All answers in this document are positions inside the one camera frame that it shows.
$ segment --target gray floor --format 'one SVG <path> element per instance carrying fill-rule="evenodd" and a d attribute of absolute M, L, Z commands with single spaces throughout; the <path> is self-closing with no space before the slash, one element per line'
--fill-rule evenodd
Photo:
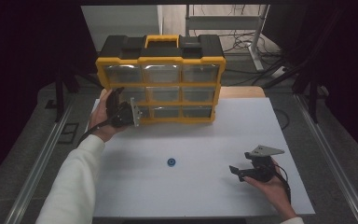
<path fill-rule="evenodd" d="M 180 10 L 169 11 L 167 13 L 178 13 Z M 223 46 L 229 47 L 232 40 L 222 40 Z M 273 43 L 268 42 L 267 49 L 276 51 Z M 243 55 L 227 56 L 227 68 L 241 71 L 254 72 L 255 67 L 246 51 L 240 51 Z M 272 63 L 275 58 L 266 58 L 267 63 Z M 244 74 L 226 71 L 222 77 L 222 85 L 228 86 L 234 83 L 249 80 L 255 77 L 254 74 Z M 85 130 L 88 117 L 93 102 L 98 98 L 100 90 L 93 84 L 81 77 L 77 78 L 81 88 L 79 93 L 66 93 L 65 99 L 74 98 L 72 112 L 69 114 L 66 123 L 78 123 L 78 131 L 73 144 L 58 143 L 52 151 L 45 172 L 43 173 L 32 199 L 26 207 L 21 223 L 34 223 L 38 216 L 41 206 L 48 195 L 52 181 L 54 180 L 63 160 L 73 148 L 81 135 L 81 130 Z M 262 84 L 271 79 L 266 77 L 260 79 L 256 85 Z M 251 85 L 254 79 L 242 82 L 240 85 Z M 276 109 L 276 116 L 282 126 L 287 127 L 282 130 L 285 140 L 291 150 L 296 162 L 297 169 L 304 182 L 307 193 L 309 194 L 316 214 L 304 217 L 306 223 L 358 223 L 351 209 L 351 199 L 345 194 L 345 189 L 339 185 L 339 179 L 335 175 L 334 167 L 331 167 L 328 159 L 324 155 L 324 150 L 320 147 L 315 138 L 311 127 L 303 115 L 300 103 L 291 92 L 293 79 L 265 90 L 273 107 Z M 13 146 L 6 160 L 0 167 L 0 223 L 4 223 L 7 215 L 15 202 L 22 186 L 31 171 L 41 148 L 48 139 L 50 131 L 54 128 L 55 110 L 46 109 L 48 100 L 54 99 L 54 85 L 46 86 L 39 92 L 38 105 L 33 115 L 29 119 L 21 136 Z M 317 116 L 318 126 L 322 130 L 326 141 L 334 152 L 337 162 L 342 167 L 348 177 L 353 189 L 358 195 L 358 145 L 339 124 L 324 104 L 324 99 L 318 100 Z M 62 134 L 61 142 L 71 139 L 68 134 Z M 219 219 L 219 220 L 112 220 L 107 218 L 94 218 L 93 223 L 279 223 L 278 217 L 248 217 L 246 219 Z"/>

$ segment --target metal bracket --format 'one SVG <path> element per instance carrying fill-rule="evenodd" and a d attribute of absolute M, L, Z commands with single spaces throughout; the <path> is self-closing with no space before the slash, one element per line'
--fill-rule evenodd
<path fill-rule="evenodd" d="M 277 149 L 275 147 L 265 147 L 265 146 L 258 146 L 249 154 L 254 157 L 267 157 L 277 154 L 283 154 L 284 150 Z"/>
<path fill-rule="evenodd" d="M 135 104 L 134 98 L 131 97 L 131 109 L 132 109 L 132 116 L 133 116 L 133 125 L 138 127 L 141 122 L 142 112 L 139 109 L 138 105 Z"/>

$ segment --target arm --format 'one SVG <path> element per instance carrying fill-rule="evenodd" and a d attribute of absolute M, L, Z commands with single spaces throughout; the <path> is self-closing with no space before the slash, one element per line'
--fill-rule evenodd
<path fill-rule="evenodd" d="M 276 171 L 280 174 L 281 171 L 276 167 Z M 255 188 L 259 189 L 267 197 L 268 201 L 275 207 L 280 214 L 283 223 L 282 224 L 301 224 L 302 218 L 298 217 L 292 205 L 289 203 L 284 186 L 281 180 L 274 176 L 272 179 L 263 183 L 257 181 L 249 176 L 246 176 L 244 180 Z"/>
<path fill-rule="evenodd" d="M 111 91 L 101 97 L 100 103 L 91 113 L 89 128 L 107 119 L 106 100 L 110 93 Z M 104 126 L 69 153 L 36 223 L 91 223 L 95 205 L 95 183 L 104 142 L 124 129 L 125 127 L 115 129 L 109 125 Z"/>

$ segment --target aluminum rail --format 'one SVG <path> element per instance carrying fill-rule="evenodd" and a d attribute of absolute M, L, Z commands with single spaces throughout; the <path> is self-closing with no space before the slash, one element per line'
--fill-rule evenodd
<path fill-rule="evenodd" d="M 328 141 L 324 137 L 324 133 L 322 132 L 321 128 L 317 123 L 313 122 L 313 119 L 310 117 L 308 113 L 308 106 L 307 102 L 305 101 L 304 97 L 299 96 L 297 94 L 294 95 L 298 105 L 301 109 L 302 114 L 308 125 L 310 126 L 310 131 L 312 132 L 313 136 L 315 137 L 319 148 L 321 149 L 324 157 L 326 158 L 327 164 L 330 167 L 339 187 L 342 190 L 354 216 L 358 221 L 358 194 L 356 189 L 354 188 L 351 181 L 348 179 L 347 175 L 345 174 L 342 166 L 339 164 L 333 149 L 328 144 Z"/>
<path fill-rule="evenodd" d="M 21 222 L 28 204 L 34 195 L 34 191 L 40 180 L 40 177 L 45 171 L 46 165 L 48 164 L 48 159 L 50 158 L 50 155 L 61 135 L 62 128 L 65 125 L 69 114 L 71 113 L 75 100 L 74 98 L 75 96 L 68 95 L 68 100 L 66 102 L 66 105 L 68 106 L 63 112 L 62 118 L 54 124 L 51 133 L 48 136 L 48 140 L 43 145 L 31 172 L 28 174 L 28 177 L 22 185 L 21 191 L 17 196 L 16 201 L 13 203 L 13 206 L 8 213 L 5 224 L 17 224 Z"/>

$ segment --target metal frame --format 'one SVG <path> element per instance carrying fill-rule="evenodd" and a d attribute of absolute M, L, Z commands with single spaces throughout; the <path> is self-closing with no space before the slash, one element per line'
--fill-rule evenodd
<path fill-rule="evenodd" d="M 48 164 L 48 159 L 50 158 L 51 153 L 61 135 L 62 128 L 65 125 L 65 122 L 72 111 L 75 97 L 72 95 L 68 95 L 68 97 L 68 106 L 65 109 L 60 121 L 54 124 L 50 136 L 48 137 L 48 140 L 43 145 L 43 148 L 40 151 L 31 172 L 28 174 L 28 177 L 25 180 L 24 185 L 22 185 L 21 191 L 17 196 L 16 201 L 13 203 L 13 206 L 11 207 L 10 212 L 7 215 L 5 224 L 20 223 L 22 217 L 25 214 L 28 204 L 31 201 L 32 196 L 34 195 L 34 191 L 37 187 L 40 177 L 42 176 L 43 172 L 45 171 L 46 165 Z"/>
<path fill-rule="evenodd" d="M 297 94 L 295 94 L 294 97 L 300 107 L 305 121 L 310 127 L 310 131 L 312 132 L 316 142 L 318 143 L 320 150 L 324 154 L 324 158 L 326 159 L 326 162 L 329 165 L 331 172 L 336 178 L 336 181 L 341 188 L 344 197 L 346 198 L 354 216 L 358 221 L 358 194 L 356 192 L 356 189 L 354 188 L 351 181 L 348 179 L 342 166 L 339 164 L 333 152 L 333 149 L 330 147 L 328 141 L 325 139 L 324 133 L 322 132 L 318 123 L 313 122 L 312 117 L 308 113 L 307 102 L 305 101 L 304 97 L 301 97 Z"/>
<path fill-rule="evenodd" d="M 190 16 L 190 5 L 186 5 L 186 36 L 190 30 L 255 30 L 248 50 L 257 72 L 264 71 L 256 47 L 266 20 L 269 5 L 265 5 L 258 16 Z"/>

